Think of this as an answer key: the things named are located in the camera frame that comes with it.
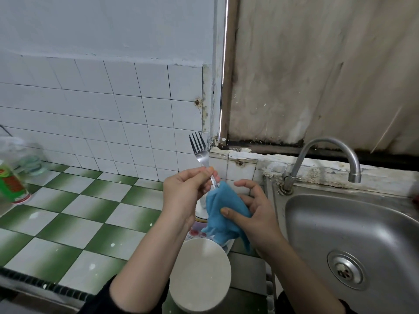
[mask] sink drain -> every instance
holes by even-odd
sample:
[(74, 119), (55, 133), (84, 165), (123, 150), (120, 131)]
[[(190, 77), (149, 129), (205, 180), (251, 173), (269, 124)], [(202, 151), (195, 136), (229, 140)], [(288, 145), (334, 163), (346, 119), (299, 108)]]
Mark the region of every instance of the sink drain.
[(353, 255), (334, 250), (327, 255), (327, 264), (335, 277), (355, 290), (365, 290), (368, 280), (364, 266)]

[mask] hand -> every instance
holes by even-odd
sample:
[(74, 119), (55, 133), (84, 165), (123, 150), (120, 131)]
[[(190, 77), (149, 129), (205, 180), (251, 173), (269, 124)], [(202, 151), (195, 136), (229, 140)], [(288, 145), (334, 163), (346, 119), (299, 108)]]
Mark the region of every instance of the hand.
[(221, 213), (243, 229), (252, 247), (258, 251), (262, 258), (265, 258), (270, 254), (270, 249), (275, 246), (275, 243), (284, 238), (276, 221), (275, 211), (256, 182), (240, 179), (234, 182), (234, 185), (244, 186), (251, 190), (254, 198), (247, 195), (239, 196), (249, 208), (252, 217), (245, 217), (227, 207), (222, 208)]
[(211, 190), (211, 175), (220, 181), (213, 167), (187, 169), (166, 178), (163, 182), (162, 214), (179, 217), (189, 230), (195, 221), (196, 202)]

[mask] person's left hand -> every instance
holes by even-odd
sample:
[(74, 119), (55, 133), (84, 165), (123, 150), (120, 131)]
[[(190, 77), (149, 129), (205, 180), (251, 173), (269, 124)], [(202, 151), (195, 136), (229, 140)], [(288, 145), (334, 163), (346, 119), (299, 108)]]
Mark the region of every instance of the person's left hand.
[(162, 214), (180, 217), (189, 230), (195, 221), (196, 202), (211, 190), (211, 175), (220, 181), (213, 167), (187, 169), (166, 178), (163, 182)]

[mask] cleaning cloth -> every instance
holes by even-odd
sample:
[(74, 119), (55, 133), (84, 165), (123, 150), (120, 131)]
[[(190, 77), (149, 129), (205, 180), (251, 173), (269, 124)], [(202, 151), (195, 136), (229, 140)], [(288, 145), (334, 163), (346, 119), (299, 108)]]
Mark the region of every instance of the cleaning cloth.
[(206, 204), (208, 221), (207, 227), (202, 229), (202, 232), (207, 236), (214, 235), (213, 240), (220, 245), (230, 239), (241, 237), (244, 247), (250, 253), (250, 242), (244, 231), (220, 212), (221, 208), (228, 207), (246, 217), (251, 217), (249, 209), (235, 191), (226, 182), (221, 181), (218, 188), (207, 194)]

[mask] person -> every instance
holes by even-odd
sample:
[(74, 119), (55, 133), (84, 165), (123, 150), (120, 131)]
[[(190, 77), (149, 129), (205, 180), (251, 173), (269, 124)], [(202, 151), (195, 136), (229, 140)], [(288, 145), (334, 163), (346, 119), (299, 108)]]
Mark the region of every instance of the person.
[[(211, 189), (212, 168), (188, 169), (163, 183), (163, 209), (121, 272), (81, 308), (81, 314), (161, 313), (168, 280), (186, 234), (195, 221), (195, 205)], [(285, 293), (276, 301), (280, 313), (354, 313), (338, 300), (315, 273), (298, 257), (281, 234), (274, 209), (254, 181), (234, 182), (251, 190), (240, 195), (252, 213), (244, 217), (230, 208), (221, 213), (243, 229), (251, 245), (271, 266)]]

